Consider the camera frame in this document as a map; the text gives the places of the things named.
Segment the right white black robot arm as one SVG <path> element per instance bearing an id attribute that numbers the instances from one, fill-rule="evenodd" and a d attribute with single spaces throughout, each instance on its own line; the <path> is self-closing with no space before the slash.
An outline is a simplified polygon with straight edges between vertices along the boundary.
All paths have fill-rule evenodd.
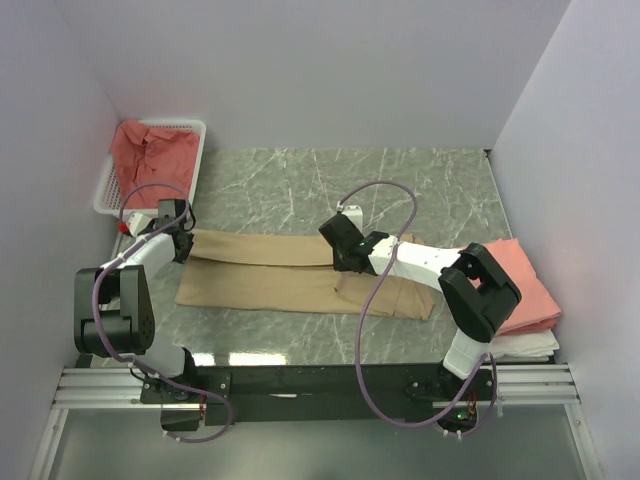
<path id="1" fill-rule="evenodd" d="M 439 387 L 449 398 L 464 397 L 474 386 L 474 371 L 489 343 L 522 300 L 489 250 L 478 243 L 462 250 L 435 248 L 378 231 L 365 236 L 343 213 L 322 224 L 319 232 L 332 248 L 335 270 L 377 278 L 361 318 L 389 276 L 442 293 L 457 331 L 443 359 Z"/>

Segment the beige t shirt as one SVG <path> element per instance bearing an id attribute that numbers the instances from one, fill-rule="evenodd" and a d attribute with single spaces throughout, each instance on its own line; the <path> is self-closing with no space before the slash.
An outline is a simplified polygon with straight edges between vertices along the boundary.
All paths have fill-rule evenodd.
<path id="1" fill-rule="evenodd" d="M 320 236 L 198 229 L 175 297 L 183 306 L 358 314 L 376 285 L 333 269 Z"/>

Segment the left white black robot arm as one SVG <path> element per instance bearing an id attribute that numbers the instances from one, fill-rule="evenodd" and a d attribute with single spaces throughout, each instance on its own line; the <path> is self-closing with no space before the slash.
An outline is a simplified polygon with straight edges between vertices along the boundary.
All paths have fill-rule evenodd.
<path id="1" fill-rule="evenodd" d="M 148 281 L 164 266 L 186 262 L 196 220 L 189 201 L 164 199 L 157 214 L 134 212 L 119 223 L 133 243 L 100 267 L 74 279 L 74 344 L 81 354 L 112 358 L 144 372 L 176 401 L 193 399 L 200 388 L 188 349 L 156 332 Z"/>

